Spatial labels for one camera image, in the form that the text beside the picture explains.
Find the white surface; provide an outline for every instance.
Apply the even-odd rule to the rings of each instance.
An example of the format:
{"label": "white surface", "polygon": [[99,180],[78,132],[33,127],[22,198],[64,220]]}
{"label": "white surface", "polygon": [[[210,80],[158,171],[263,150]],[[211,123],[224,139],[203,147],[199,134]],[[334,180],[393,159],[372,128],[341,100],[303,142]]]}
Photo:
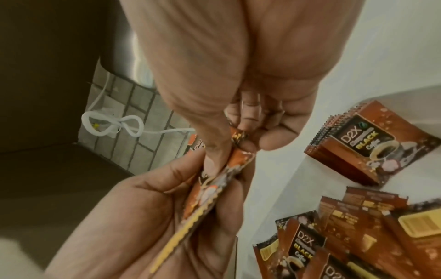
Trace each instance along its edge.
{"label": "white surface", "polygon": [[[315,207],[318,199],[308,200],[298,193],[339,197],[351,183],[318,162],[309,158],[303,160],[303,150],[329,115],[364,99],[441,84],[439,10],[439,0],[367,1],[340,63],[321,84],[314,112],[302,134],[285,148],[260,152],[257,156],[257,172],[245,203],[244,224],[238,234],[238,279],[242,278],[244,270],[247,270],[244,278],[256,276],[256,266],[249,261],[253,257],[251,244],[269,236],[269,229],[256,233],[261,224]],[[441,105],[441,100],[433,98],[435,95],[433,93],[428,102],[415,107],[410,100],[418,99],[418,93],[409,94],[400,104],[398,113],[403,114],[401,112],[406,112],[408,107],[413,108],[412,117],[431,111],[434,115],[410,120],[419,121],[419,126],[425,129],[439,131],[441,124],[436,117],[441,111],[438,112],[435,104]],[[411,202],[437,190],[434,188],[434,165],[424,169],[421,164],[431,158],[439,160],[436,156],[439,152],[414,163],[389,181],[385,190],[409,192]],[[406,190],[403,190],[404,183],[410,185]]]}

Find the stack of coffee sachets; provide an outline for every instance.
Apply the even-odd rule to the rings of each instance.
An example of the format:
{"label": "stack of coffee sachets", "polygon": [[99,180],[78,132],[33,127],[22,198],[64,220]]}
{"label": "stack of coffee sachets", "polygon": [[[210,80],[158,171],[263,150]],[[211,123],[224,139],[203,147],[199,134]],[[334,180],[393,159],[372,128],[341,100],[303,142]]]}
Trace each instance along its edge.
{"label": "stack of coffee sachets", "polygon": [[253,246],[263,279],[441,278],[441,199],[348,187],[276,226]]}
{"label": "stack of coffee sachets", "polygon": [[410,124],[377,101],[331,116],[305,153],[364,186],[387,180],[441,140]]}

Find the hand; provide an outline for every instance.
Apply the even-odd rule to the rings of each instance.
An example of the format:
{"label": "hand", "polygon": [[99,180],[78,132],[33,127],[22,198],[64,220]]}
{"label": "hand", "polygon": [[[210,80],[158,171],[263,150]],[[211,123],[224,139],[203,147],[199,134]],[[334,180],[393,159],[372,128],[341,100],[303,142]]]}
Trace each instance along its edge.
{"label": "hand", "polygon": [[[146,279],[148,266],[175,232],[203,148],[116,185],[76,228],[47,268],[49,279]],[[254,175],[244,168],[185,247],[153,278],[221,279],[243,220]]]}
{"label": "hand", "polygon": [[214,175],[229,119],[258,147],[292,142],[338,62],[363,0],[121,0],[164,100],[206,144]]}

